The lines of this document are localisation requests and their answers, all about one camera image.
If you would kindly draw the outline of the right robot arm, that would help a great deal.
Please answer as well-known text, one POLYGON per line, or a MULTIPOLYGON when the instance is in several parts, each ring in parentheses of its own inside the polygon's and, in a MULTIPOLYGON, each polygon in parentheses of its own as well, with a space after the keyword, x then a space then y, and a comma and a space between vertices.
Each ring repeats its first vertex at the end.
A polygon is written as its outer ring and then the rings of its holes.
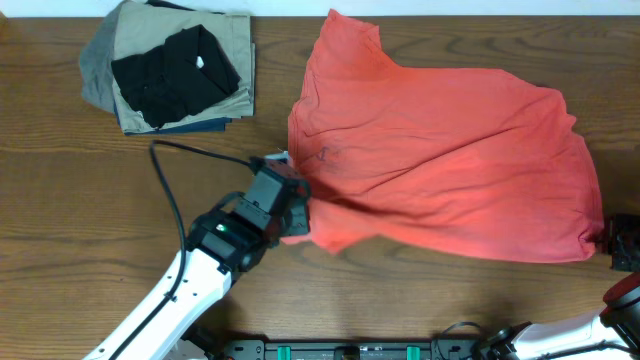
POLYGON ((605 307, 547 324, 522 323, 479 343, 474 359, 639 358, 639 217, 612 216, 605 228, 604 249, 612 268, 630 274, 603 296, 605 307))

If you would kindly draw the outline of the red t-shirt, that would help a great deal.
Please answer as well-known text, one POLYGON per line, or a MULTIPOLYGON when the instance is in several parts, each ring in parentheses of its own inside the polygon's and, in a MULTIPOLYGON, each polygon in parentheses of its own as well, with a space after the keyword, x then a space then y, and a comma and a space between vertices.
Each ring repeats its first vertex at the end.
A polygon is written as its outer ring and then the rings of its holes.
POLYGON ((380 235, 491 260, 586 260, 604 220, 574 124, 556 89, 399 65, 377 25, 331 11, 288 118, 310 239, 332 253, 380 235))

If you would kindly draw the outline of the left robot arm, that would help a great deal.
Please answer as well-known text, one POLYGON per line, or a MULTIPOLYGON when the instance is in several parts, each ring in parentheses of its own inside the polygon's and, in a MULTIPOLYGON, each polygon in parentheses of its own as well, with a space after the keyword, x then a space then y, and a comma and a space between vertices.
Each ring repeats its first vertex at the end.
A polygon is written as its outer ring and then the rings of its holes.
POLYGON ((150 293, 90 359, 166 359, 182 336, 283 237, 309 232, 309 183, 285 156, 254 157, 253 182, 200 215, 150 293))

